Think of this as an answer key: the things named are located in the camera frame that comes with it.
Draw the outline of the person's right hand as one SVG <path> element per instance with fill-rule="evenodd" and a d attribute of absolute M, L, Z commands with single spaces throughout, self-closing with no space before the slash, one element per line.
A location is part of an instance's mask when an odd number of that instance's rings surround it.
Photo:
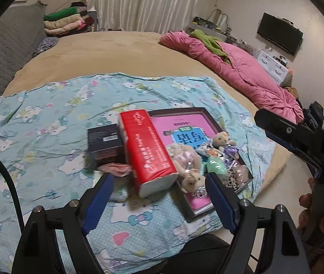
<path fill-rule="evenodd" d="M 304 208 L 298 217 L 298 233 L 311 273 L 324 273 L 324 183 L 310 178 L 311 192 L 299 198 Z"/>

